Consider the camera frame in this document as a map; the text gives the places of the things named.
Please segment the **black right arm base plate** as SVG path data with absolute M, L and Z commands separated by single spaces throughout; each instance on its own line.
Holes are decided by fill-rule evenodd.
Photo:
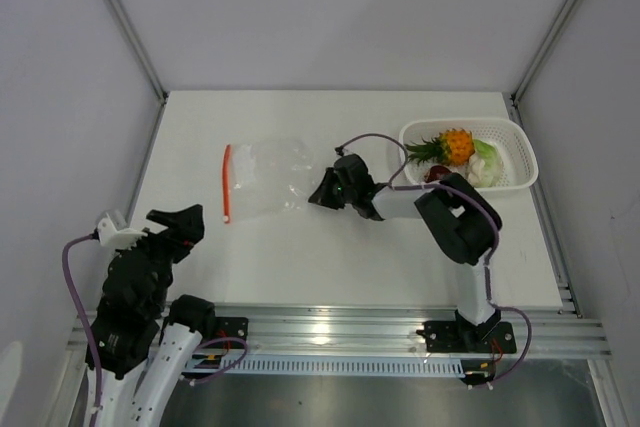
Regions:
M 497 352 L 515 354 L 517 344 L 512 325 L 500 321 L 489 329 L 479 326 L 463 326 L 457 321 L 426 321 L 415 331 L 426 344 L 429 353 L 490 354 Z

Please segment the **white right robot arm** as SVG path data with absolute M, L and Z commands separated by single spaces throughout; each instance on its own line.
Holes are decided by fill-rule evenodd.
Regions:
M 451 173 L 432 183 L 394 187 L 374 181 L 364 160 L 349 154 L 325 170 L 308 202 L 332 210 L 351 206 L 373 221 L 423 221 L 443 254 L 458 265 L 458 342 L 475 351 L 491 341 L 501 314 L 492 302 L 489 264 L 502 220 L 464 177 Z

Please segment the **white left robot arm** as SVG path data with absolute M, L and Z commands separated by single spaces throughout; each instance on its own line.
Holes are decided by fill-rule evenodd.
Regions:
M 106 213 L 94 231 L 114 252 L 87 332 L 87 426 L 156 426 L 183 368 L 217 334 L 213 303 L 192 295 L 168 301 L 173 268 L 204 238 L 200 204 L 150 211 L 161 231 L 126 226 Z

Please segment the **clear zip bag orange zipper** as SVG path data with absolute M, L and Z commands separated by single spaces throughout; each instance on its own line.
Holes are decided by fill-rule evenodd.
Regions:
M 225 146 L 221 190 L 226 224 L 302 208 L 320 168 L 307 144 L 295 137 Z

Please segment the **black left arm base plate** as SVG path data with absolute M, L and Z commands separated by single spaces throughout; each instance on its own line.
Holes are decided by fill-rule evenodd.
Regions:
M 218 317 L 213 339 L 214 348 L 224 351 L 243 349 L 243 341 L 247 340 L 249 333 L 249 319 L 246 317 Z

